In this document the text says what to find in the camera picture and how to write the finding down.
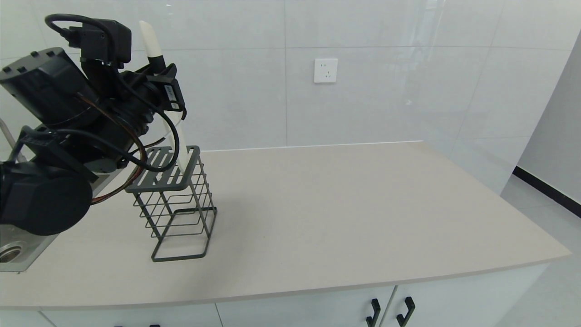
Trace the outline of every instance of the robotic arm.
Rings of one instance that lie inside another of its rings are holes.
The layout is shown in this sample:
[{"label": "robotic arm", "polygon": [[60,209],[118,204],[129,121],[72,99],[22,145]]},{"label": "robotic arm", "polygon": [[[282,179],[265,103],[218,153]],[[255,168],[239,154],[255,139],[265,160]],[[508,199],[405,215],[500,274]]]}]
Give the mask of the robotic arm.
[{"label": "robotic arm", "polygon": [[[79,22],[63,29],[59,21]],[[131,30],[114,20],[54,14],[45,23],[69,46],[81,49],[81,68],[62,48],[33,51],[0,71],[0,84],[41,121],[35,129],[22,127],[7,161],[0,163],[0,224],[10,224],[36,235],[57,234],[77,223],[93,204],[129,186],[144,169],[162,172],[179,156],[178,131],[165,111],[186,109],[175,64],[166,66],[161,53],[135,72],[125,70],[131,60]],[[175,143],[172,160],[164,167],[147,164],[139,137],[147,133],[155,115],[166,121]],[[137,150],[129,152],[133,145]],[[35,157],[16,162],[22,146]],[[139,152],[140,158],[133,156]],[[96,174],[137,169],[113,192],[92,198]]]}]

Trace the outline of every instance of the sink drain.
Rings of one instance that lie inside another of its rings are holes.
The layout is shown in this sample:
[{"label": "sink drain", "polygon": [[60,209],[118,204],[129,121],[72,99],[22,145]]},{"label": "sink drain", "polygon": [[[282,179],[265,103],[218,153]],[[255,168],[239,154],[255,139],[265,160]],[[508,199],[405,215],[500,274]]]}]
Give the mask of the sink drain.
[{"label": "sink drain", "polygon": [[22,247],[20,246],[13,246],[2,250],[2,252],[0,252],[0,263],[11,262],[12,260],[16,259],[21,252]]}]

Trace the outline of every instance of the beige countertop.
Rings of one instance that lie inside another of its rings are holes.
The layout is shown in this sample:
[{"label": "beige countertop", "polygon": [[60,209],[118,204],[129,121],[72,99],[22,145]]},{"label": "beige countertop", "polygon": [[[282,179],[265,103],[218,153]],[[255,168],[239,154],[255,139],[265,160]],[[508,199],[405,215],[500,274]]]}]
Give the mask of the beige countertop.
[{"label": "beige countertop", "polygon": [[475,275],[570,254],[424,143],[203,152],[202,161],[218,207],[206,257],[152,262],[156,241],[132,195],[120,193],[26,272],[0,273],[0,308],[212,303]]}]

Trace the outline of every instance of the metal wire basket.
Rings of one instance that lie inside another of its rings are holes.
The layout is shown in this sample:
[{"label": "metal wire basket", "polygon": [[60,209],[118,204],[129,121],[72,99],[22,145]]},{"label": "metal wire basket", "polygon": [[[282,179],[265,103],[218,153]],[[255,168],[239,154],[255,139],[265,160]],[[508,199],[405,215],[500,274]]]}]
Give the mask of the metal wire basket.
[{"label": "metal wire basket", "polygon": [[[189,146],[188,151],[185,172],[178,166],[162,173],[144,171],[126,188],[135,196],[133,206],[140,207],[139,216],[146,219],[151,237],[157,239],[153,262],[202,258],[210,244],[217,208],[199,147]],[[148,164],[153,166],[167,165],[173,155],[170,147],[153,147],[147,152]]]}]

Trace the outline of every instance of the cabinet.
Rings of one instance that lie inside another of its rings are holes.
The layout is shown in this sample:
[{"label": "cabinet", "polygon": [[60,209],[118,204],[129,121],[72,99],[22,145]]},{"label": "cabinet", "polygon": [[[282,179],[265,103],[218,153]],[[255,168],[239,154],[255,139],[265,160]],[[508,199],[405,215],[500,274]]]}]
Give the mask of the cabinet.
[{"label": "cabinet", "polygon": [[374,315],[371,301],[381,311],[376,327],[393,293],[393,287],[326,292],[300,296],[218,303],[224,327],[367,327]]},{"label": "cabinet", "polygon": [[407,327],[494,327],[546,267],[400,285],[381,327],[400,327],[397,316],[408,313],[407,297],[415,303]]},{"label": "cabinet", "polygon": [[156,324],[161,327],[222,327],[214,304],[124,310],[43,311],[42,313],[56,327],[148,327]]},{"label": "cabinet", "polygon": [[0,327],[53,327],[38,311],[0,311]]}]

